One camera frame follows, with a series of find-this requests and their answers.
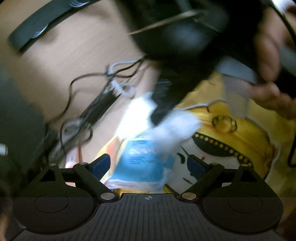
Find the finger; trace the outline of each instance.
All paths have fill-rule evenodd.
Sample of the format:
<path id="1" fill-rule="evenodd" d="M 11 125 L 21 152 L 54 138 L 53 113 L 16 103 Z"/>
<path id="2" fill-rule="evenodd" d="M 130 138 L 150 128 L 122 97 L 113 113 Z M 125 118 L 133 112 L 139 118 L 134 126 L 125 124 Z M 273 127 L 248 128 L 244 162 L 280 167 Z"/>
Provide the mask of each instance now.
<path id="1" fill-rule="evenodd" d="M 266 81 L 275 81 L 280 73 L 280 57 L 277 46 L 269 36 L 258 34 L 255 37 L 258 55 L 258 70 Z"/>
<path id="2" fill-rule="evenodd" d="M 286 110 L 279 110 L 277 111 L 277 113 L 288 120 L 295 119 L 296 118 L 296 100 L 294 99 L 294 101 L 292 101 L 290 108 Z"/>
<path id="3" fill-rule="evenodd" d="M 257 102 L 265 102 L 280 96 L 276 84 L 266 83 L 264 85 L 253 85 L 250 90 L 251 99 Z"/>
<path id="4" fill-rule="evenodd" d="M 280 71 L 279 48 L 284 44 L 287 29 L 277 13 L 267 8 L 258 30 L 255 47 L 259 72 L 266 81 L 274 81 Z"/>
<path id="5" fill-rule="evenodd" d="M 284 113 L 284 111 L 287 111 L 290 108 L 292 100 L 289 95 L 282 94 L 280 97 L 275 99 L 264 102 L 256 101 L 256 103 L 264 109 Z"/>

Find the blue label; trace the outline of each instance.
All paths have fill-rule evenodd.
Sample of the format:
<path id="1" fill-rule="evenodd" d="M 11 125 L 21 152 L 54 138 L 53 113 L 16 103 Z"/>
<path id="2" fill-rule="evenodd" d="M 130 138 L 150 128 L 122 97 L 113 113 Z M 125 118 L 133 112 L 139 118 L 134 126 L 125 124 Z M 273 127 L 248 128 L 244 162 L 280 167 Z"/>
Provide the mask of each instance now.
<path id="1" fill-rule="evenodd" d="M 172 168 L 174 158 L 161 160 L 154 142 L 146 139 L 128 141 L 111 179 L 131 182 L 157 182 L 164 168 Z"/>

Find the black object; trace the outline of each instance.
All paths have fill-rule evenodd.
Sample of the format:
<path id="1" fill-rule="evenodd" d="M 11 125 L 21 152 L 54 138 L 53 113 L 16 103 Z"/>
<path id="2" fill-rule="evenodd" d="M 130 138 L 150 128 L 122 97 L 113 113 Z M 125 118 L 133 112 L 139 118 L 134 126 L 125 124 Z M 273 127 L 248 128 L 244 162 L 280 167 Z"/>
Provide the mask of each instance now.
<path id="1" fill-rule="evenodd" d="M 200 162 L 195 156 L 189 158 Z M 222 183 L 231 184 L 221 187 Z M 234 170 L 212 164 L 211 170 L 185 192 L 196 194 L 194 202 L 212 222 L 235 233 L 275 229 L 283 215 L 281 200 L 248 165 Z"/>
<path id="2" fill-rule="evenodd" d="M 52 0 L 29 16 L 9 36 L 15 50 L 26 51 L 39 36 L 80 9 L 99 0 Z"/>
<path id="3" fill-rule="evenodd" d="M 291 147 L 291 151 L 289 153 L 288 161 L 287 161 L 288 166 L 293 167 L 293 168 L 296 167 L 296 164 L 292 163 L 292 158 L 294 156 L 295 149 L 296 149 L 296 135 L 294 137 L 293 144 L 292 144 L 292 147 Z"/>
<path id="4" fill-rule="evenodd" d="M 40 172 L 56 136 L 0 65 L 0 144 L 7 149 L 0 154 L 0 197 L 14 196 Z"/>
<path id="5" fill-rule="evenodd" d="M 186 191 L 197 198 L 181 195 L 180 200 L 174 194 L 123 194 L 118 200 L 100 183 L 103 173 L 97 178 L 92 173 L 97 165 L 110 165 L 108 155 L 91 164 L 77 164 L 73 169 L 48 166 L 16 199 L 6 238 L 283 241 L 275 231 L 283 205 L 251 168 L 224 169 L 221 165 L 207 165 L 195 156 L 189 159 L 192 173 L 195 168 L 191 169 L 194 165 L 189 163 L 193 162 L 204 172 Z M 75 182 L 76 188 L 66 186 L 65 181 Z M 221 187 L 231 181 L 231 185 Z"/>
<path id="6" fill-rule="evenodd" d="M 205 12 L 205 16 L 178 19 L 132 34 L 143 52 L 164 62 L 152 95 L 158 105 L 151 116 L 155 125 L 200 81 L 208 79 L 224 56 L 258 72 L 253 38 L 263 9 L 271 6 L 270 1 L 251 0 L 243 10 L 239 2 L 230 0 L 116 2 L 131 31 L 141 30 L 182 11 Z M 295 76 L 283 68 L 276 81 L 279 89 L 294 98 L 294 83 Z"/>
<path id="7" fill-rule="evenodd" d="M 60 137 L 59 142 L 56 146 L 51 150 L 49 154 L 49 162 L 50 163 L 59 163 L 63 156 L 66 155 L 68 151 L 74 148 L 77 145 L 83 145 L 84 143 L 91 140 L 93 136 L 92 128 L 95 124 L 101 119 L 101 117 L 105 114 L 105 112 L 110 108 L 110 106 L 118 99 L 120 96 L 119 93 L 116 93 L 114 90 L 109 90 L 106 92 L 108 86 L 114 77 L 120 78 L 130 78 L 134 76 L 142 63 L 146 60 L 146 57 L 142 57 L 133 64 L 128 67 L 119 69 L 114 73 L 107 74 L 105 73 L 90 73 L 84 74 L 75 78 L 69 85 L 69 100 L 68 103 L 61 114 L 51 119 L 49 123 L 53 123 L 59 120 L 64 114 L 67 112 L 71 100 L 72 100 L 72 85 L 74 82 L 81 80 L 90 76 L 106 76 L 108 78 L 107 83 L 105 84 L 102 91 L 98 94 L 98 96 L 92 101 L 92 103 L 83 111 L 83 113 L 78 118 L 72 118 L 70 120 L 66 120 L 63 122 L 60 128 Z M 120 75 L 119 73 L 125 70 L 132 68 L 133 66 L 137 66 L 136 69 L 130 75 Z M 85 134 L 85 132 L 90 132 L 88 137 L 84 139 L 82 142 L 78 142 L 81 139 L 81 136 Z"/>

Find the yellow fabric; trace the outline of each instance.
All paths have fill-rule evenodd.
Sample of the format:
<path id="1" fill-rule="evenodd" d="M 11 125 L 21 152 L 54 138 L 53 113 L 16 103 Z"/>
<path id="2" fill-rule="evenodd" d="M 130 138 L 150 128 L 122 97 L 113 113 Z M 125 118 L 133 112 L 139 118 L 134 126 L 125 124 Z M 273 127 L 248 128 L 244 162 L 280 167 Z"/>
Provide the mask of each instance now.
<path id="1" fill-rule="evenodd" d="M 208 81 L 202 81 L 192 92 L 188 93 L 178 108 L 186 108 L 199 103 L 207 104 L 212 100 L 221 99 L 223 92 L 220 74 L 213 73 Z M 250 103 L 249 117 L 267 131 L 272 142 L 281 145 L 281 155 L 271 169 L 267 183 L 280 197 L 291 195 L 291 192 L 296 193 L 296 168 L 287 166 L 287 158 L 295 136 L 296 122 L 288 121 L 275 111 L 258 106 L 254 101 Z"/>
<path id="2" fill-rule="evenodd" d="M 226 151 L 231 151 L 242 162 L 245 159 L 243 163 L 249 163 L 262 178 L 266 177 L 277 153 L 262 127 L 253 120 L 231 118 L 227 103 L 219 100 L 190 111 L 202 121 L 198 130 L 200 139 L 206 140 L 208 145 L 218 145 L 211 138 L 218 140 L 222 143 L 220 148 L 227 147 Z"/>

